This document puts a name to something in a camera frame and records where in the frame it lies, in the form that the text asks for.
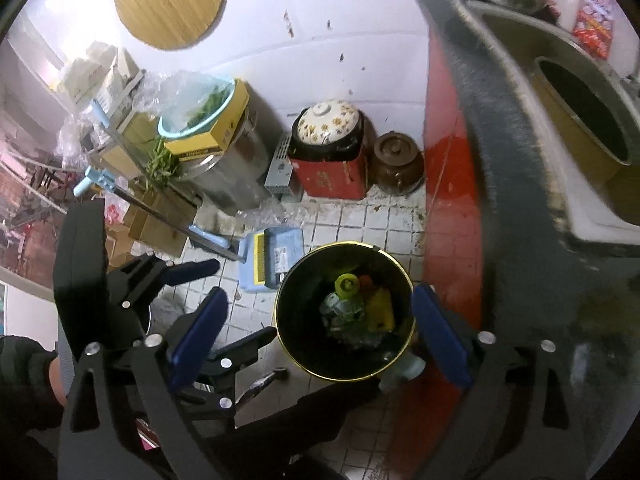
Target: white label sticker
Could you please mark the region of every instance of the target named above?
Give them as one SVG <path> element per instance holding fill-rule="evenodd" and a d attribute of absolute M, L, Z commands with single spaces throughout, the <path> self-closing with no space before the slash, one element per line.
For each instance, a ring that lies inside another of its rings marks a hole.
<path fill-rule="evenodd" d="M 287 272 L 289 270 L 289 256 L 287 255 L 286 247 L 276 247 L 273 250 L 276 260 L 276 274 L 280 272 Z"/>

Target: brown clay pot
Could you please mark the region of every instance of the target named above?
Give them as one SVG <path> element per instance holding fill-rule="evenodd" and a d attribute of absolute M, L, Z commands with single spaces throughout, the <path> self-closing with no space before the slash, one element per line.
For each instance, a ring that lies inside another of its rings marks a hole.
<path fill-rule="evenodd" d="M 371 173 L 373 182 L 385 193 L 406 195 L 424 181 L 424 159 L 411 137 L 389 132 L 376 141 Z"/>

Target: red box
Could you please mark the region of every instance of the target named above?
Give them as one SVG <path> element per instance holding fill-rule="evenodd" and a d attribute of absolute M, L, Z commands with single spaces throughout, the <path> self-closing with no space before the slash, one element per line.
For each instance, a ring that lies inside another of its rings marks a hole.
<path fill-rule="evenodd" d="M 353 160 L 309 162 L 292 158 L 291 163 L 302 187 L 311 196 L 361 200 L 367 195 L 369 183 L 364 142 Z"/>

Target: tiled floor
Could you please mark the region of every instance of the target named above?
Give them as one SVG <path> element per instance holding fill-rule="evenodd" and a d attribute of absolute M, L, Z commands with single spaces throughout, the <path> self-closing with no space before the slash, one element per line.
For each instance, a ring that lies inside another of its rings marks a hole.
<path fill-rule="evenodd" d="M 299 205 L 286 205 L 295 208 Z M 303 225 L 305 252 L 337 240 L 364 241 L 384 247 L 409 272 L 412 280 L 422 274 L 424 187 L 409 197 L 389 197 L 373 188 L 359 202 L 324 200 L 305 197 L 302 206 L 308 211 L 309 222 Z M 241 238 L 244 226 L 235 219 L 218 218 L 218 232 Z M 205 260 L 210 255 L 187 243 L 182 258 L 176 261 Z M 249 294 L 238 288 L 238 264 L 224 260 L 221 272 L 206 280 L 198 280 L 162 294 L 186 309 L 197 308 L 212 286 L 220 286 L 232 302 L 230 316 L 217 346 L 232 343 L 271 323 L 275 294 Z M 236 416 L 243 425 L 292 406 L 301 396 L 316 391 L 326 381 L 299 369 L 282 351 L 277 340 L 260 351 L 260 360 L 237 375 L 237 390 L 242 392 L 253 381 L 276 366 L 286 366 L 291 372 L 286 383 L 273 383 L 253 399 Z M 350 480 L 392 480 L 393 472 L 384 470 L 384 457 L 391 439 L 397 399 L 381 396 L 371 405 L 354 410 L 338 438 L 317 446 L 311 453 L 341 471 Z"/>

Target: black countertop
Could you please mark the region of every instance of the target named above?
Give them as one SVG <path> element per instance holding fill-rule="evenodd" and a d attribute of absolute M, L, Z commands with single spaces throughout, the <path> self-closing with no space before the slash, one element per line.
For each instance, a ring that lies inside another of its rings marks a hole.
<path fill-rule="evenodd" d="M 551 339 L 571 377 L 593 473 L 640 406 L 640 258 L 570 248 L 556 227 L 530 117 L 497 57 L 452 0 L 417 0 L 443 42 L 484 182 L 482 236 L 495 273 L 483 327 L 498 339 Z"/>

